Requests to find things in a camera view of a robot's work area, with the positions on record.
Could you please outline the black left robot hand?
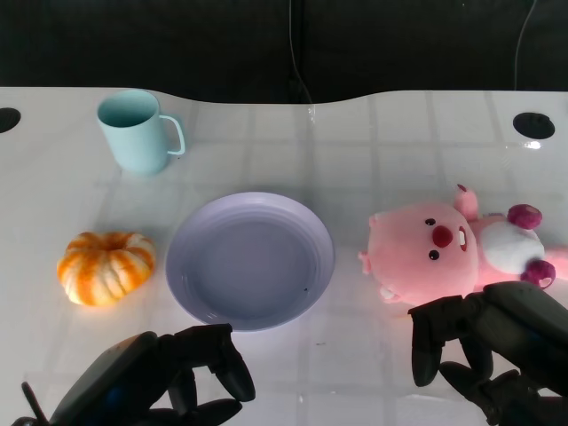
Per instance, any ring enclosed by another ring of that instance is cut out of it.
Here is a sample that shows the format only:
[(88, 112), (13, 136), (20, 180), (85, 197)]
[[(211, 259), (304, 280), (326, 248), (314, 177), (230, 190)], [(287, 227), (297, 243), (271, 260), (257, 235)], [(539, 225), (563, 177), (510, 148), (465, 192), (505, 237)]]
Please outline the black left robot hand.
[[(147, 331), (104, 351), (61, 400), (52, 425), (220, 425), (255, 399), (228, 324), (174, 335)], [(229, 398), (199, 404), (194, 370), (206, 367)]]

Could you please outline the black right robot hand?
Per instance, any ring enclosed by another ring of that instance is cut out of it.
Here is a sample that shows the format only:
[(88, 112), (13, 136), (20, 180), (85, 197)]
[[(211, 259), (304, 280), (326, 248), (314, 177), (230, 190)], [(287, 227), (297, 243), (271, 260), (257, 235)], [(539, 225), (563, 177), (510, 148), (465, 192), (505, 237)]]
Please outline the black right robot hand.
[(416, 386), (441, 374), (490, 425), (567, 423), (567, 310), (544, 290), (495, 283), (408, 313)]

